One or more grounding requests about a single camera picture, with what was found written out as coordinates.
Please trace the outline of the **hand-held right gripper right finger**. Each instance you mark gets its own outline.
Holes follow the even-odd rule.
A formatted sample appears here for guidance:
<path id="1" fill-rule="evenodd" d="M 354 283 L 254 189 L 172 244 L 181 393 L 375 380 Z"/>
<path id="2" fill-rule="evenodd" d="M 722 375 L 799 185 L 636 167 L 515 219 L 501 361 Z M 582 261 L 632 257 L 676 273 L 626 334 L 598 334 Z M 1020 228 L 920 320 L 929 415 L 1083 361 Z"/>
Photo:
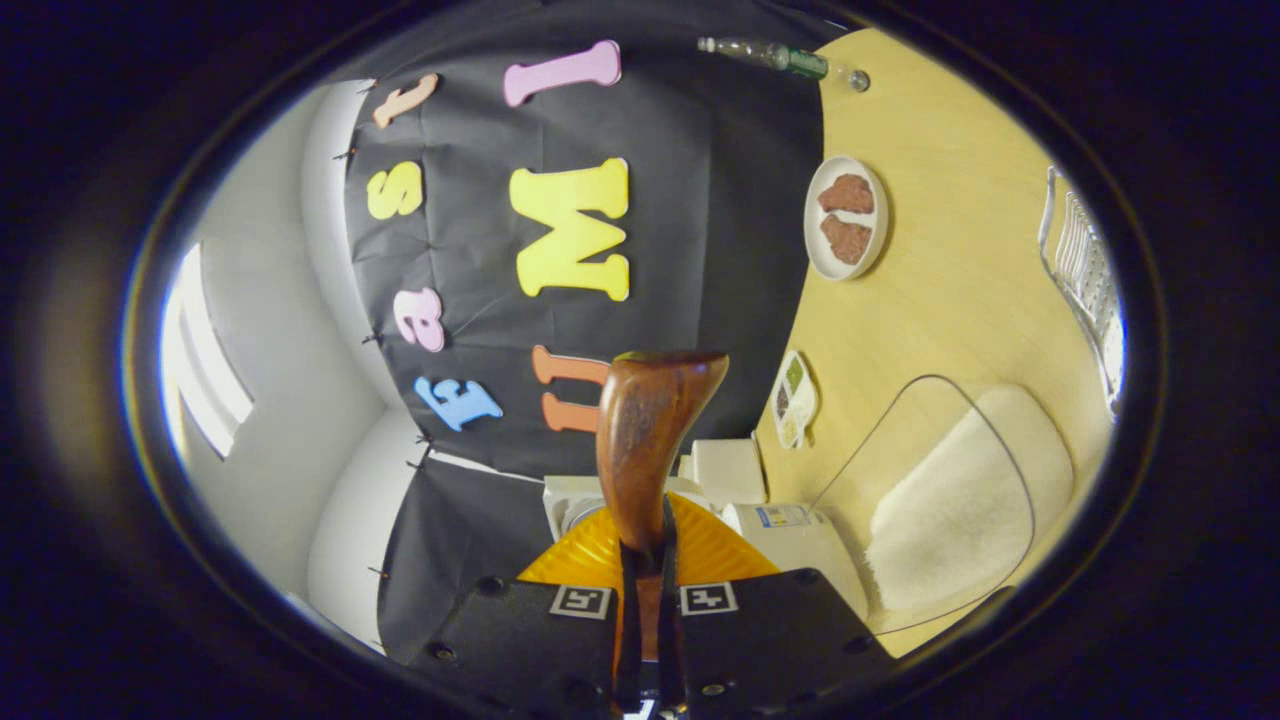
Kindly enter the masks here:
<path id="1" fill-rule="evenodd" d="M 686 714 L 860 711 L 896 661 L 814 568 L 781 570 L 713 514 L 666 501 L 660 688 Z"/>

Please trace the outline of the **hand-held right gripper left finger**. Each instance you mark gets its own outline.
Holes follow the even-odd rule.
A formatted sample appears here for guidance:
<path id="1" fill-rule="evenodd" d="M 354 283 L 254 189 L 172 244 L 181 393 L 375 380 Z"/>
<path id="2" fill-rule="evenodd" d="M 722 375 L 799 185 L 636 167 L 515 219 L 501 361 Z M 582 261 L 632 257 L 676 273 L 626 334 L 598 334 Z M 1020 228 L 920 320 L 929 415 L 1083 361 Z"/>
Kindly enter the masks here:
<path id="1" fill-rule="evenodd" d="M 602 509 L 515 578 L 483 577 L 410 661 L 479 714 L 640 707 L 641 623 L 625 550 Z"/>

